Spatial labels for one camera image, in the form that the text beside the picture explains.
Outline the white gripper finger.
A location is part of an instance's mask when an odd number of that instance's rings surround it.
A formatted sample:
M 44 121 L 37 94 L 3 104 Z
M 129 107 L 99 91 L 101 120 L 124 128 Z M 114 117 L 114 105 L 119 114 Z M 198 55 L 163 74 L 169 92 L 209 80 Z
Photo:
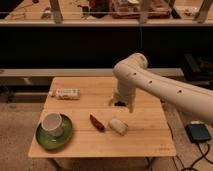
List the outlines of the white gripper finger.
M 130 113 L 133 113 L 134 111 L 134 105 L 133 104 L 128 104 L 128 109 Z
M 115 99 L 111 98 L 108 102 L 108 106 L 114 105 L 114 103 L 115 103 Z

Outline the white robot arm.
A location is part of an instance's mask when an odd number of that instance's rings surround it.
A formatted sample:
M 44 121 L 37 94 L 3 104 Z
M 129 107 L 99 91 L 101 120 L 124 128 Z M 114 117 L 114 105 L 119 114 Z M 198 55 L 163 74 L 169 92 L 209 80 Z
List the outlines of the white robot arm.
M 147 67 L 147 58 L 141 53 L 133 53 L 118 62 L 113 68 L 117 87 L 109 104 L 122 102 L 132 113 L 136 89 L 141 89 L 213 125 L 213 91 L 159 76 Z

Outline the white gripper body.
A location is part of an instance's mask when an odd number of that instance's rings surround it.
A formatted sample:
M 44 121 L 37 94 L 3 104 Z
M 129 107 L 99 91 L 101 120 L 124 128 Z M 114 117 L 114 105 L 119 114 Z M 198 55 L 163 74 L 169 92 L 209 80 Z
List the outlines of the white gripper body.
M 136 97 L 136 88 L 124 81 L 118 80 L 117 87 L 114 90 L 113 98 L 116 101 L 132 105 Z

